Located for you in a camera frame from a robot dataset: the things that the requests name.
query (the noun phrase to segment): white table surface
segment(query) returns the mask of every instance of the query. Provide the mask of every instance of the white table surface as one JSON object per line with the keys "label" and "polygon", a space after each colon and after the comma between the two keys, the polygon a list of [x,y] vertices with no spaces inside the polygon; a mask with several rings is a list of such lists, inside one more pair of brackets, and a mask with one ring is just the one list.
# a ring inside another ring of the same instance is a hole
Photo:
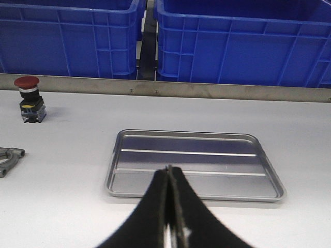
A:
{"label": "white table surface", "polygon": [[287,197],[206,205],[256,248],[330,247],[331,104],[41,95],[45,120],[23,123],[19,92],[0,90],[0,146],[26,150],[0,178],[0,247],[95,247],[114,232],[138,203],[104,187],[123,129],[254,135]]}

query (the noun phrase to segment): blue plastic crate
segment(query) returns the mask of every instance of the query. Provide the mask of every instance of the blue plastic crate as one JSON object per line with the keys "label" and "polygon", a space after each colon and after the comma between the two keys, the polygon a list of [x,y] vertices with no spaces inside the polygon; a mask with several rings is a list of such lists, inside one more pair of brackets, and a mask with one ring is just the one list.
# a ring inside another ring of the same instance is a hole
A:
{"label": "blue plastic crate", "polygon": [[132,78],[145,0],[0,0],[0,73]]}
{"label": "blue plastic crate", "polygon": [[324,0],[156,0],[163,81],[331,86]]}

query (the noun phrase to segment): metal tray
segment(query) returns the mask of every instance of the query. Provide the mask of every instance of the metal tray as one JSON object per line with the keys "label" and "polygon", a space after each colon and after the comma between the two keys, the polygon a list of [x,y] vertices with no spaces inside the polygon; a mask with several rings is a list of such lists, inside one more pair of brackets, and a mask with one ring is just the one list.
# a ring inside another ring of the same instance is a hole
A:
{"label": "metal tray", "polygon": [[123,130],[107,189],[113,196],[141,197],[154,171],[170,164],[182,168],[201,199],[275,202],[285,196],[259,141],[228,133]]}

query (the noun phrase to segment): metal pipe clamp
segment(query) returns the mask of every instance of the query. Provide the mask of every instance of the metal pipe clamp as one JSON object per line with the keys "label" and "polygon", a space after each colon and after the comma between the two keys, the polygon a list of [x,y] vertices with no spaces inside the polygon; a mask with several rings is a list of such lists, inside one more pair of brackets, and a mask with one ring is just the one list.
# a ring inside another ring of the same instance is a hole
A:
{"label": "metal pipe clamp", "polygon": [[5,161],[0,162],[0,178],[5,175],[17,164],[18,160],[25,155],[25,150],[18,148],[0,147],[0,159]]}

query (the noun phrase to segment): metal rail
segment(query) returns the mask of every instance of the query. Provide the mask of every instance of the metal rail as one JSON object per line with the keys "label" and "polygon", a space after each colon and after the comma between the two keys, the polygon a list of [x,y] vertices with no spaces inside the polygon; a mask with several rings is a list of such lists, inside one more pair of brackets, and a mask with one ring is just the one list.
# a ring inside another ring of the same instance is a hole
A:
{"label": "metal rail", "polygon": [[[17,90],[20,74],[0,74],[0,89]],[[40,91],[108,95],[188,97],[296,102],[329,102],[331,89],[92,79],[38,75]]]}

